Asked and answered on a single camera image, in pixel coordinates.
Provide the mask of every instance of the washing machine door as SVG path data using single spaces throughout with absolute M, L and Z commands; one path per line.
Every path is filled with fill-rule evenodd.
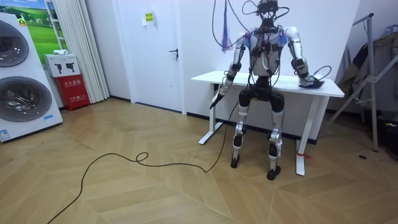
M 40 82 L 27 77 L 0 80 L 0 118 L 9 121 L 31 121 L 50 108 L 51 93 Z
M 0 21 L 0 67 L 18 65 L 28 54 L 25 37 L 10 24 Z

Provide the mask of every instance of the table top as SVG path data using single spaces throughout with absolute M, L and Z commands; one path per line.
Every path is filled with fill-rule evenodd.
M 193 77 L 192 80 L 206 83 L 215 83 L 221 84 L 221 81 L 225 77 L 224 71 L 213 71 L 203 75 L 199 75 L 197 77 Z M 234 85 L 246 86 L 248 84 L 248 73 L 241 73 L 235 76 Z M 271 83 L 277 80 L 277 75 L 274 75 L 271 79 Z M 302 93 L 302 94 L 310 94 L 310 95 L 320 95 L 320 96 L 333 96 L 342 98 L 344 97 L 344 93 L 333 80 L 324 78 L 322 81 L 325 83 L 319 89 L 307 89 L 299 87 L 299 78 L 296 75 L 281 75 L 278 79 L 278 82 L 274 86 L 275 90 L 291 92 L 291 93 Z

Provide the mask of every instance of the green grass poster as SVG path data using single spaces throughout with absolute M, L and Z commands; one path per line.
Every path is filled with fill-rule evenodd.
M 60 48 L 44 0 L 0 0 L 0 6 L 5 6 L 6 12 L 9 14 L 25 18 L 42 64 L 44 64 L 43 54 L 52 54 L 53 50 Z M 60 31 L 59 23 L 55 23 L 55 25 Z

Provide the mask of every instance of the white table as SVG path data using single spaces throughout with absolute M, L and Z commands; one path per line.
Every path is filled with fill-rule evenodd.
M 248 73 L 238 73 L 234 79 L 234 85 L 237 86 L 246 86 L 248 84 Z M 193 77 L 192 80 L 205 82 L 210 84 L 210 100 L 209 105 L 211 104 L 211 99 L 215 95 L 215 85 L 221 84 L 221 81 L 225 77 L 224 71 L 214 71 L 209 72 L 203 75 L 199 75 L 197 77 Z M 272 77 L 272 84 L 277 80 L 277 76 Z M 310 131 L 312 128 L 312 123 L 315 118 L 315 113 L 318 108 L 318 104 L 321 96 L 332 96 L 342 98 L 344 97 L 344 93 L 338 88 L 336 83 L 333 80 L 324 78 L 323 81 L 325 83 L 319 89 L 312 90 L 299 87 L 299 78 L 296 75 L 281 75 L 279 77 L 278 82 L 274 86 L 275 90 L 281 92 L 290 92 L 297 94 L 309 94 L 313 95 L 312 103 L 310 107 L 310 112 L 307 117 L 307 122 L 305 123 L 304 131 L 301 137 L 301 140 L 297 140 L 296 145 L 296 173 L 298 175 L 305 175 L 305 166 L 304 166 L 304 151 L 305 146 L 307 145 L 308 137 L 310 135 Z M 216 107 L 213 107 L 210 110 L 210 130 L 209 132 L 199 141 L 200 144 L 206 143 L 206 141 L 217 131 L 218 128 L 223 124 L 222 122 L 216 123 Z

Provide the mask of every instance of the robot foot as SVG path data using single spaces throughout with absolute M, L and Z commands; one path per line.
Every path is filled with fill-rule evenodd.
M 275 171 L 273 171 L 273 170 L 268 171 L 267 179 L 275 180 L 276 176 L 278 176 L 279 173 L 280 173 L 280 166 L 276 166 L 276 170 Z
M 238 167 L 238 162 L 239 162 L 239 160 L 240 160 L 240 156 L 239 156 L 239 154 L 238 154 L 238 157 L 235 159 L 234 157 L 232 157 L 232 159 L 231 159 L 231 167 L 232 168 L 237 168 Z
M 317 89 L 317 88 L 321 88 L 321 86 L 325 83 L 324 81 L 320 81 L 319 79 L 317 79 L 317 78 L 315 78 L 315 77 L 314 77 L 313 79 L 314 79 L 314 81 L 311 82 L 310 85 L 305 85 L 305 86 L 299 85 L 299 87 L 301 87 L 301 88 Z

